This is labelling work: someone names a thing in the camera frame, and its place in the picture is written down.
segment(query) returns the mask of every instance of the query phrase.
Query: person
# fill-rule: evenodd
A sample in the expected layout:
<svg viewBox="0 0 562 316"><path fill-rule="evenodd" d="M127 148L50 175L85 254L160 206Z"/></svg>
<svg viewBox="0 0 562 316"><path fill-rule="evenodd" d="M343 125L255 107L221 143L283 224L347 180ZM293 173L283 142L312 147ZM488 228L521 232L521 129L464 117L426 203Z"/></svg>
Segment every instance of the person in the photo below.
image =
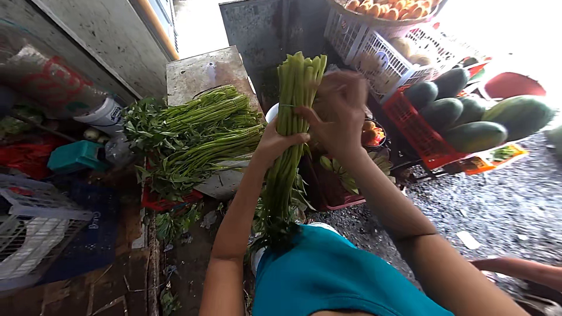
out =
<svg viewBox="0 0 562 316"><path fill-rule="evenodd" d="M301 225L291 250L265 251L261 258L253 316L528 315L441 237L369 158L360 142L367 96L360 75L334 72L318 87L315 109L333 111L336 119L324 122L304 107L295 112L353 176L425 293L336 232ZM266 127L217 232L199 315L244 315L243 258L264 176L285 149L309 139L308 134L280 136L275 121Z"/></svg>
<svg viewBox="0 0 562 316"><path fill-rule="evenodd" d="M528 280L562 292L562 267L519 258L492 258L472 261L482 271L498 272Z"/></svg>

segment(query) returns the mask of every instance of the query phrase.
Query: red plastic bag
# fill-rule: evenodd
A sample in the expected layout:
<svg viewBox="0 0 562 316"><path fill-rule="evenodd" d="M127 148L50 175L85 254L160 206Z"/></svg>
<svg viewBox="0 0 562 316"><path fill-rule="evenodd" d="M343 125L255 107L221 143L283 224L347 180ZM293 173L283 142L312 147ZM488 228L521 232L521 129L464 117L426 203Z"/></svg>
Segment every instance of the red plastic bag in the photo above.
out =
<svg viewBox="0 0 562 316"><path fill-rule="evenodd" d="M17 169L35 180L40 180L51 174L47 168L51 152L67 143L57 137L45 135L41 144L0 147L0 165Z"/></svg>

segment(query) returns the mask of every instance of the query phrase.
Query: teal plastic container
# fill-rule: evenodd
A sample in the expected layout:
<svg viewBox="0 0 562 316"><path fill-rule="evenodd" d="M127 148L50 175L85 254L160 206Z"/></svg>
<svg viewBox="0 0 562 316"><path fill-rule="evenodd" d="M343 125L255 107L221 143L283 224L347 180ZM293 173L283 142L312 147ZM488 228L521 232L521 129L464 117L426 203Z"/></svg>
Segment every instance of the teal plastic container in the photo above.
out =
<svg viewBox="0 0 562 316"><path fill-rule="evenodd" d="M88 141L61 146L51 153L47 168L54 173L71 173L87 168L104 171L109 165L97 158L102 148L103 146Z"/></svg>

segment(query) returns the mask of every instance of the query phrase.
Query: teal shirt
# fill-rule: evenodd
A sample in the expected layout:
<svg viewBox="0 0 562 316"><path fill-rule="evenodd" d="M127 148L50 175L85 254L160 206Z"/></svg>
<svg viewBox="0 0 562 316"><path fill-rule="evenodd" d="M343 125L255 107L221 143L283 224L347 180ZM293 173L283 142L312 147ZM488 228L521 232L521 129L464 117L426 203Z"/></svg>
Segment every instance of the teal shirt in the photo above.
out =
<svg viewBox="0 0 562 316"><path fill-rule="evenodd" d="M322 227L302 225L295 247L266 251L253 316L308 316L351 309L377 316L453 316L383 259Z"/></svg>

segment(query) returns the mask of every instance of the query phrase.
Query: basket of oranges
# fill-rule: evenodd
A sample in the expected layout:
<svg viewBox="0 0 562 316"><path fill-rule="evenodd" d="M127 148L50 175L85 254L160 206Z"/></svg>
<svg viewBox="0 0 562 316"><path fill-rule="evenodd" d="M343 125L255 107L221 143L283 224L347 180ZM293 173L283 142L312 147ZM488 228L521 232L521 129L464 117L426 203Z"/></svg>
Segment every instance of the basket of oranges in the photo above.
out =
<svg viewBox="0 0 562 316"><path fill-rule="evenodd" d="M441 0L329 0L338 13L352 15L382 37L403 37L429 21Z"/></svg>

